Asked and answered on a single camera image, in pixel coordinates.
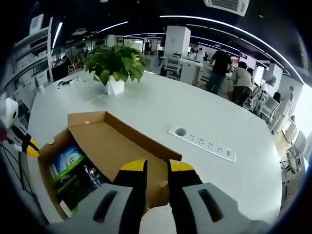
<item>electrical socket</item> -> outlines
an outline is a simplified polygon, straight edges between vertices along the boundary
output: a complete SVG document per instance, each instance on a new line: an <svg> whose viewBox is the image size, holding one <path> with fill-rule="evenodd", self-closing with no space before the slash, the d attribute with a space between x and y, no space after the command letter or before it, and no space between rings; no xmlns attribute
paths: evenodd
<svg viewBox="0 0 312 234"><path fill-rule="evenodd" d="M223 147L220 145L215 145L209 140L204 138L195 136L194 134L189 134L187 130L184 128L177 128L173 126L168 130L168 132L188 143L195 145L209 153L212 153L216 156L219 156L225 160L235 162L236 161L236 153L227 147Z"/></svg>

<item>large white conference table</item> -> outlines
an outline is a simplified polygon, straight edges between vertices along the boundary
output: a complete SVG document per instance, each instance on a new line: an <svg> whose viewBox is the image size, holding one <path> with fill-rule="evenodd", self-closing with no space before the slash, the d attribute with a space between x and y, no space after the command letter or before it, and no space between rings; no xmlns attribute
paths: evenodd
<svg viewBox="0 0 312 234"><path fill-rule="evenodd" d="M265 122L245 109L194 86L144 73L140 83L127 82L116 96L103 94L102 84L84 71L80 82L58 82L37 94L31 110L29 134L38 145L52 142L67 127L69 113L109 111L143 134L182 154L203 182L211 182L238 202L239 211L252 220L273 224L279 214L282 179L279 156ZM172 125L192 129L206 139L236 151L236 162L224 160L185 142L167 131ZM39 203L50 223L61 218L53 206L39 172L38 159L28 157L29 173ZM140 233L174 233L169 205L151 209Z"/></svg>

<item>open cardboard box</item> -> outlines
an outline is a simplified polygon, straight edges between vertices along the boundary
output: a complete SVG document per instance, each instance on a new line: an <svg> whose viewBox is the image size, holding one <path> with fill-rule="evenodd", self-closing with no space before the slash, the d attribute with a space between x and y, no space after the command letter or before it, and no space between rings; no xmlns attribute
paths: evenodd
<svg viewBox="0 0 312 234"><path fill-rule="evenodd" d="M111 181L124 164L147 159L146 210L169 202L166 161L181 160L180 154L148 138L108 112L69 114L68 128L54 138L53 144L44 145L39 152L44 185L63 219L67 215L59 206L49 165L53 158L75 142Z"/></svg>

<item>green leaves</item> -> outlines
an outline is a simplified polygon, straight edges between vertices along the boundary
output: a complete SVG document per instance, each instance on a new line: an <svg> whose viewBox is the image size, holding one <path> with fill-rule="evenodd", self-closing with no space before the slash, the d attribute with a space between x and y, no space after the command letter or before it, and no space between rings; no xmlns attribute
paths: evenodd
<svg viewBox="0 0 312 234"><path fill-rule="evenodd" d="M145 62L142 54L127 46L112 46L97 48L92 55L85 60L86 71L94 71L96 76L93 80L107 84L109 76L116 81L124 82L130 77L133 81L141 79L145 69Z"/></svg>
<svg viewBox="0 0 312 234"><path fill-rule="evenodd" d="M106 85L108 80L109 80L109 71L108 70L103 70L99 79L101 80L101 82Z"/></svg>

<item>ceiling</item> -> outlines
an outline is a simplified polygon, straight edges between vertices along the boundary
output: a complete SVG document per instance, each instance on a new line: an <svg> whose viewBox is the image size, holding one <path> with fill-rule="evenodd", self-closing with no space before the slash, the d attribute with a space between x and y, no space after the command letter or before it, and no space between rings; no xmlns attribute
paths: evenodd
<svg viewBox="0 0 312 234"><path fill-rule="evenodd" d="M293 66L310 70L310 60L308 59L308 63L304 62L303 47L299 43L300 37L297 28L291 21L288 8L285 7L284 1L281 1L283 4L278 2L273 0L250 0L245 17L206 7L203 0L108 0L106 3L100 3L99 0L37 1L38 10L36 14L44 13L63 22L56 46L64 46L68 40L79 42L86 36L93 34L92 32L125 21L129 23L95 34L92 38L100 39L108 34L164 33L167 25L203 25L210 29L194 26L187 27L191 30L192 36L227 44L259 60L273 61L275 59L290 72L292 77L298 79L298 76L280 56L256 39L238 30L200 19L159 17L162 15L185 15L228 23L264 40L286 57ZM84 35L72 36L75 30L79 28L85 28L88 32ZM240 39L211 28L230 33ZM262 51L241 39L252 43ZM191 43L197 42L215 44L206 40L191 38ZM265 52L270 54L272 58L268 57Z"/></svg>

